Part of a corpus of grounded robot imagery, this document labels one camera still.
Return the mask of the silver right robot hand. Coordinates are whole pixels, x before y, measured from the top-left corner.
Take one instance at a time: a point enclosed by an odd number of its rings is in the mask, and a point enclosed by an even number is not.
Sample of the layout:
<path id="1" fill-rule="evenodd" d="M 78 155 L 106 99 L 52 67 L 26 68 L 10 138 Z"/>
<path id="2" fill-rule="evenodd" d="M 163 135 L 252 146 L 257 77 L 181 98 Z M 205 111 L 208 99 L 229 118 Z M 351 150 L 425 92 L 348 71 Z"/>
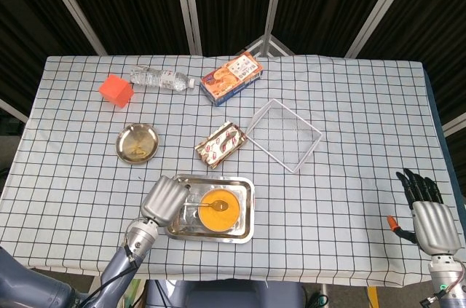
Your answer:
<path id="1" fill-rule="evenodd" d="M 388 216 L 390 230 L 429 256 L 453 256 L 462 246 L 451 210 L 444 204 L 437 184 L 408 168 L 396 176 L 402 184 L 414 230 L 402 229 L 393 216 Z"/>

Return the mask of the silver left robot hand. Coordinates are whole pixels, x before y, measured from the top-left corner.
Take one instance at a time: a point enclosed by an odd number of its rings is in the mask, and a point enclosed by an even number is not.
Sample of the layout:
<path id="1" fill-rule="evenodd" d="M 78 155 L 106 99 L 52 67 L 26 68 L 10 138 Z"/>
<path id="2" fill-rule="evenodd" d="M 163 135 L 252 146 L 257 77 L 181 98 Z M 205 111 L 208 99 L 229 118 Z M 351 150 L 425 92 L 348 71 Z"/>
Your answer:
<path id="1" fill-rule="evenodd" d="M 141 215 L 153 220 L 158 226 L 169 226 L 188 195 L 189 189 L 182 183 L 162 175 L 144 199 Z"/>

